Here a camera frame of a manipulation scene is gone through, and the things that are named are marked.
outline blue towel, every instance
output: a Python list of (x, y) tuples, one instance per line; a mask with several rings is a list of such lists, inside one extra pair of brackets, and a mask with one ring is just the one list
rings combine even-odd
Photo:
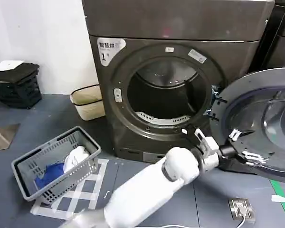
[(35, 178), (35, 183), (39, 189), (45, 187), (50, 182), (54, 181), (63, 174), (63, 163), (49, 165), (46, 167), (46, 172), (43, 178)]

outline wall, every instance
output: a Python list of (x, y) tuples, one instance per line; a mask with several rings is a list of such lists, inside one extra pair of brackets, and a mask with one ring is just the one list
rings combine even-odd
[(0, 0), (0, 61), (40, 65), (46, 94), (98, 82), (81, 0)]

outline open door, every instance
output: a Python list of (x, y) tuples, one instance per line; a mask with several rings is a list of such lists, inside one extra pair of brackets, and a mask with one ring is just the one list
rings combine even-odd
[(285, 68), (255, 72), (235, 81), (215, 100), (210, 126), (218, 144), (234, 128), (251, 132), (235, 144), (267, 159), (251, 172), (285, 182)]

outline electrical socket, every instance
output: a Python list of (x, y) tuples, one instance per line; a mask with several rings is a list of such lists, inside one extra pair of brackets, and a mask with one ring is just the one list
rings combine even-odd
[(247, 209), (246, 221), (255, 222), (256, 217), (248, 199), (245, 198), (228, 198), (231, 215), (234, 220), (242, 220), (243, 217), (239, 215), (238, 208), (244, 207)]

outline floor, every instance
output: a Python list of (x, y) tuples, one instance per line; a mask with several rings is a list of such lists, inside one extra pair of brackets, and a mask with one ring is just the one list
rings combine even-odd
[[(0, 103), (0, 127), (21, 123), (9, 149), (0, 151), (0, 228), (58, 227), (62, 221), (30, 214), (33, 202), (26, 202), (17, 186), (11, 162), (67, 131), (80, 125), (102, 147), (100, 158), (112, 161), (101, 194), (111, 192), (147, 164), (119, 160), (114, 156), (106, 118), (85, 122), (66, 95), (43, 95), (31, 110), (10, 109)], [(144, 226), (181, 224), (191, 227), (234, 228), (228, 208), (229, 197), (248, 198), (256, 212), (256, 223), (244, 228), (285, 228), (285, 212), (280, 203), (271, 202), (274, 194), (268, 179), (256, 175), (214, 170), (182, 188), (164, 207), (145, 220)], [(108, 198), (97, 202), (103, 206)]]
[(106, 118), (85, 122), (66, 95), (43, 95), (31, 110), (10, 109), (0, 102), (0, 127), (20, 123), (13, 143), (0, 151), (0, 228), (13, 227), (21, 209), (31, 206), (22, 198), (12, 173), (11, 162), (39, 145), (80, 125), (101, 146), (99, 157), (115, 158)]

